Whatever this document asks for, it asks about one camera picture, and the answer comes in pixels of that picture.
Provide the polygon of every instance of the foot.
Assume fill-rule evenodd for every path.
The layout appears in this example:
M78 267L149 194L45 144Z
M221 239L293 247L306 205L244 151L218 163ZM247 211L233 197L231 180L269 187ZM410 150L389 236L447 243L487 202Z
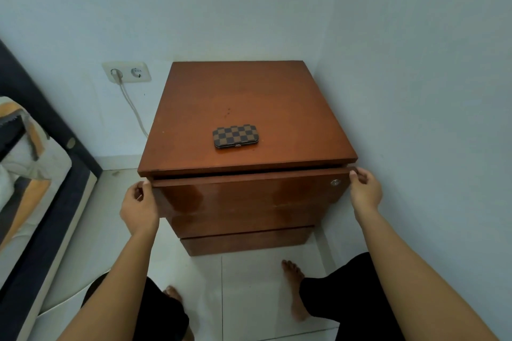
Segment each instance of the foot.
M183 305L183 298L173 286L167 286L163 293L168 297L176 299L179 303ZM187 332L185 333L185 336L183 337L182 341L194 341L194 334L190 329L190 326L187 328Z
M298 293L301 282L304 279L304 274L295 263L292 263L289 260L283 260L281 262L281 267L283 267L283 271L285 271L286 280L291 288L291 316L297 322L302 322L309 317L309 313L304 307L301 296Z

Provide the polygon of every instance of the brown checkered wallet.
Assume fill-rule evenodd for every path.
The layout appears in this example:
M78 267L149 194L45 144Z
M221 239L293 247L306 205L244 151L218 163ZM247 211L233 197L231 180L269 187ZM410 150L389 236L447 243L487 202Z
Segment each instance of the brown checkered wallet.
M258 143L259 135L255 125L232 125L218 127L214 132L214 144L218 149L240 147L245 144Z

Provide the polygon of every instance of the person's right arm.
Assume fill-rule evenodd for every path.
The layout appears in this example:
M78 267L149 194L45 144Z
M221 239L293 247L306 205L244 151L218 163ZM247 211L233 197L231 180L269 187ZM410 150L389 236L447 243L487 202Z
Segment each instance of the person's right arm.
M406 340L497 340L471 306L380 215L381 184L369 171L358 171L350 172L352 205Z

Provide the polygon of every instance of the person's right hand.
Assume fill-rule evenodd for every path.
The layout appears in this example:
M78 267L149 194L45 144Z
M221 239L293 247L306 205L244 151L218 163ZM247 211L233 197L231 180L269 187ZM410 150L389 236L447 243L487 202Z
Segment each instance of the person's right hand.
M138 183L134 183L128 188L119 214L132 236L137 232L156 234L160 219L151 183L145 180L142 184L141 201L136 197L137 187Z
M354 170L350 171L350 200L355 217L361 223L362 215L377 212L382 199L382 187L368 170L357 168L357 171L359 175Z

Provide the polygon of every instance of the electrical socket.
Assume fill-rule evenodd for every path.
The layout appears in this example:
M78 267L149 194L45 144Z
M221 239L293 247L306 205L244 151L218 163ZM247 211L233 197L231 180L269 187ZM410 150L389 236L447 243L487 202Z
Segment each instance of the electrical socket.
M116 84L111 70L118 69L122 74L122 81L124 83L142 83L151 81L150 71L145 62L133 61L110 61L101 64L105 74L110 82Z

